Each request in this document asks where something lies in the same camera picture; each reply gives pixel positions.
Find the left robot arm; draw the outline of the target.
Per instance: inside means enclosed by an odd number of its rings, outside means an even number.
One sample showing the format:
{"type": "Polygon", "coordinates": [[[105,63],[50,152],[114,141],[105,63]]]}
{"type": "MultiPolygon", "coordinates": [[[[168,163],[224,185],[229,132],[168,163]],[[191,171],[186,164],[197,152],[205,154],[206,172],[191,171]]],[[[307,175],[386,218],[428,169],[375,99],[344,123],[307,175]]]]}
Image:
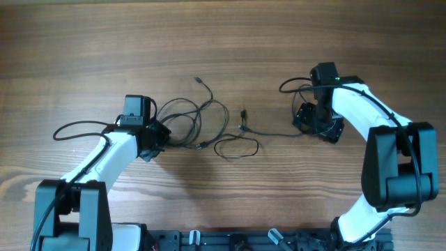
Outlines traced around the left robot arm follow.
{"type": "Polygon", "coordinates": [[[159,250],[145,224],[111,221],[107,195],[129,164],[163,152],[171,132],[154,99],[141,95],[127,95],[123,113],[104,127],[81,164],[38,185],[31,250],[159,250]]]}

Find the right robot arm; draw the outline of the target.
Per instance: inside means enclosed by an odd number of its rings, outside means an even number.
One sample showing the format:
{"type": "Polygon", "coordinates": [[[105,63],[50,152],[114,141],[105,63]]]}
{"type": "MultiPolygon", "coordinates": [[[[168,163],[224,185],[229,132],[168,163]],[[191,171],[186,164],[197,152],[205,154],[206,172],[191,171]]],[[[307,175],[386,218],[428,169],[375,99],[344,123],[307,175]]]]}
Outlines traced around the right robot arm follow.
{"type": "Polygon", "coordinates": [[[439,192],[436,131],[392,111],[357,76],[341,77],[333,62],[319,63],[294,94],[311,91],[315,102],[294,112],[307,135],[337,143],[348,121],[366,140],[362,195],[332,222],[332,245],[359,249],[394,218],[412,218],[439,192]]]}

